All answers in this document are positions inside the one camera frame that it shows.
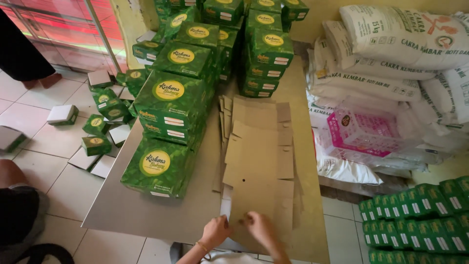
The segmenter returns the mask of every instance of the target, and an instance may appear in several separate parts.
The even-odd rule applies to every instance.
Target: person's arm
[[[198,264],[210,250],[223,243],[232,231],[226,215],[213,218],[205,225],[202,238],[176,264]]]
[[[269,218],[257,212],[249,212],[243,221],[251,235],[269,252],[275,264],[291,264],[282,244],[277,240]]]

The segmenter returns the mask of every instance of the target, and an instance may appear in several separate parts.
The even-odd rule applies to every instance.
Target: cakra kembar flour bag
[[[345,6],[339,11],[354,54],[423,70],[455,69],[469,63],[467,15],[371,5]]]
[[[324,92],[330,87],[337,87],[347,92],[356,91],[381,99],[394,101],[419,101],[421,99],[418,82],[415,80],[397,80],[373,77],[364,74],[351,74],[337,69],[337,62],[325,39],[317,39],[314,45],[316,71],[312,78],[312,89]]]
[[[469,64],[442,72],[448,81],[456,108],[457,123],[469,122]]]
[[[438,72],[437,70],[418,70],[353,54],[350,35],[341,21],[323,21],[323,26],[328,44],[337,59],[337,65],[344,72],[410,80],[431,79]]]

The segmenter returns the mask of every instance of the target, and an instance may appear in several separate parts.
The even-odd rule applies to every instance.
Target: person's hand
[[[277,247],[277,236],[272,222],[266,215],[251,211],[246,213],[243,220],[244,225],[251,235],[267,249]]]
[[[210,251],[219,246],[225,239],[231,235],[233,229],[228,226],[226,215],[213,218],[204,227],[204,234],[199,240]]]

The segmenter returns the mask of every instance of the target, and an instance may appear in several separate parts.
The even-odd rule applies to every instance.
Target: yellow circular label
[[[269,25],[269,24],[272,24],[273,22],[275,22],[274,18],[269,16],[269,15],[266,15],[266,14],[261,14],[261,15],[258,15],[256,17],[256,20],[261,23],[261,24],[264,24],[264,25]]]
[[[187,30],[187,34],[193,38],[203,39],[208,37],[210,32],[204,27],[191,27]]]
[[[91,126],[99,126],[102,123],[103,123],[103,120],[101,118],[95,118],[91,120],[90,122]]]
[[[110,116],[118,116],[121,114],[121,111],[119,109],[112,109],[111,111],[109,111],[108,113]]]
[[[91,144],[101,144],[104,142],[104,140],[100,139],[100,138],[93,138],[93,139],[90,139],[90,142]]]
[[[218,35],[219,40],[224,40],[228,38],[228,33],[224,30],[220,30],[220,34]]]
[[[141,75],[142,75],[142,73],[140,73],[139,71],[134,71],[134,72],[130,73],[130,77],[132,77],[132,78],[138,78]]]
[[[153,87],[153,95],[164,101],[178,99],[184,94],[184,86],[174,80],[166,80]]]
[[[102,96],[100,96],[98,98],[98,102],[102,103],[102,102],[106,102],[106,101],[109,101],[109,96],[103,94]]]
[[[267,34],[264,36],[264,42],[271,46],[281,46],[283,39],[274,34]]]
[[[257,0],[259,5],[265,6],[265,7],[271,7],[275,5],[275,3],[272,0]]]
[[[181,23],[187,19],[187,14],[180,14],[171,21],[171,27],[175,28],[181,25]]]
[[[155,42],[145,42],[145,46],[147,47],[158,47],[158,43]]]
[[[169,60],[178,64],[186,64],[193,61],[194,53],[185,48],[178,48],[169,53]]]
[[[148,177],[155,177],[169,169],[171,159],[162,150],[152,150],[140,159],[140,171]]]

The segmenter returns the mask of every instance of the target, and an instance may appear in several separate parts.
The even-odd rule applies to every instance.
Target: tiled floor
[[[13,159],[31,184],[51,200],[46,227],[38,243],[65,247],[77,264],[169,264],[170,241],[80,227],[104,180],[67,164],[80,147],[81,130],[90,114],[98,113],[84,82],[86,75],[60,70],[64,79],[49,89],[26,90],[21,83],[0,72],[0,125],[24,132],[21,148],[0,158]],[[55,105],[74,104],[80,114],[73,126],[46,124]],[[368,264],[358,207],[323,198],[327,243],[331,264]],[[269,256],[252,254],[263,263]],[[51,257],[48,264],[58,263]],[[293,264],[309,262],[292,261]]]

